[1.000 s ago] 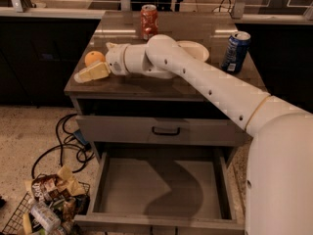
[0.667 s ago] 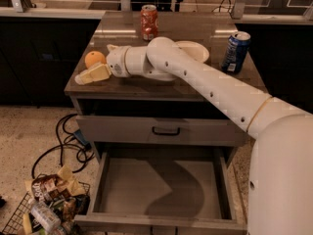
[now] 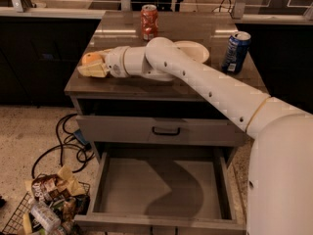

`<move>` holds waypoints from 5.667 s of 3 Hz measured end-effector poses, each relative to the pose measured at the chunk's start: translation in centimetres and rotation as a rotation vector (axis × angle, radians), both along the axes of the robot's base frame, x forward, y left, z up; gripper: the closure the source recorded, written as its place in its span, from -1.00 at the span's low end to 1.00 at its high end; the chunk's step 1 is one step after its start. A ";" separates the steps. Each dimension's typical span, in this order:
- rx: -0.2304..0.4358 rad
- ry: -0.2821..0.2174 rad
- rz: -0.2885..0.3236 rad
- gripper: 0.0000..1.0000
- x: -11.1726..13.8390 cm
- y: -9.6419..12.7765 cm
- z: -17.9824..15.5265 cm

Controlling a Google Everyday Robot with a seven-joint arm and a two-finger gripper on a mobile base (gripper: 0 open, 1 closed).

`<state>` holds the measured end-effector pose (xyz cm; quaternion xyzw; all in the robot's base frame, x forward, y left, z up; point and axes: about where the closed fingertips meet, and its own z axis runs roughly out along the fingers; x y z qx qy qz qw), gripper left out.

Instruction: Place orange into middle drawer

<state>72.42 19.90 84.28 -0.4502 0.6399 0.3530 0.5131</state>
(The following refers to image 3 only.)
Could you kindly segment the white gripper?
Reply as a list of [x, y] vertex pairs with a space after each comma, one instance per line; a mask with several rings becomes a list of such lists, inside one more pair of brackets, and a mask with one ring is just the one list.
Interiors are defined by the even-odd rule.
[[124, 54], [128, 46], [116, 47], [114, 49], [105, 49], [98, 51], [99, 55], [106, 56], [105, 63], [103, 61], [93, 61], [79, 66], [79, 73], [86, 77], [106, 77], [110, 74], [114, 77], [128, 77], [124, 65]]

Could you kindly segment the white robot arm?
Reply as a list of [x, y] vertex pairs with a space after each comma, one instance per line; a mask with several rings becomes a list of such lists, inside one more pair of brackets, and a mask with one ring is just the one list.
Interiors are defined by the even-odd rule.
[[313, 116], [188, 56], [164, 37], [93, 52], [83, 76], [177, 77], [254, 140], [248, 235], [313, 235]]

